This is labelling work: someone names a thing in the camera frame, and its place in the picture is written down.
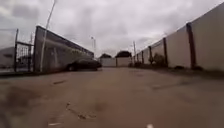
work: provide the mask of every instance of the wall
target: wall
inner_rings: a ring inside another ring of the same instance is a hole
[[[131,58],[101,58],[100,62],[103,67],[128,67]]]
[[[163,40],[160,40],[152,46],[152,57],[154,57],[156,53],[165,56]]]
[[[205,70],[224,71],[224,3],[202,17],[188,23],[165,40],[151,45],[152,57],[156,53],[165,57],[169,67],[183,66]],[[148,48],[144,49],[144,62],[150,56]]]
[[[189,39],[186,27],[166,38],[169,67],[191,67]]]
[[[14,47],[0,49],[0,69],[13,68],[14,66]]]
[[[142,53],[139,52],[137,55],[138,55],[138,61],[142,62]]]
[[[41,51],[45,29],[37,26],[34,43],[34,70],[40,71]],[[94,54],[87,49],[47,31],[44,49],[43,72],[65,68],[79,58],[93,58]]]
[[[118,67],[128,67],[130,63],[131,63],[131,58],[117,58]]]
[[[224,70],[224,4],[192,23],[197,64]]]
[[[116,58],[102,58],[100,62],[103,67],[116,67]]]

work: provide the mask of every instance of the metal gate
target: metal gate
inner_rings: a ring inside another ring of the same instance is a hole
[[[33,71],[33,45],[23,42],[15,44],[14,70],[15,72]]]

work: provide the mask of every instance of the cloudy sky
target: cloudy sky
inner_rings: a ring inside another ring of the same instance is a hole
[[[114,55],[119,50],[132,50],[133,40],[141,50],[223,1],[57,0],[49,29],[90,50],[94,37],[98,55],[102,52]],[[0,0],[0,3],[0,37],[19,28],[19,40],[28,41],[36,25],[46,25],[53,0]]]

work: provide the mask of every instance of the concrete ground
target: concrete ground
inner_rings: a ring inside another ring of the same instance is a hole
[[[224,80],[114,68],[0,80],[2,128],[223,128]]]

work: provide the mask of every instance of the metal fence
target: metal fence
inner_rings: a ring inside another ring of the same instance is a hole
[[[18,29],[0,29],[0,74],[33,70],[33,45],[19,42],[18,34]]]
[[[0,73],[14,72],[17,35],[16,29],[0,29]]]

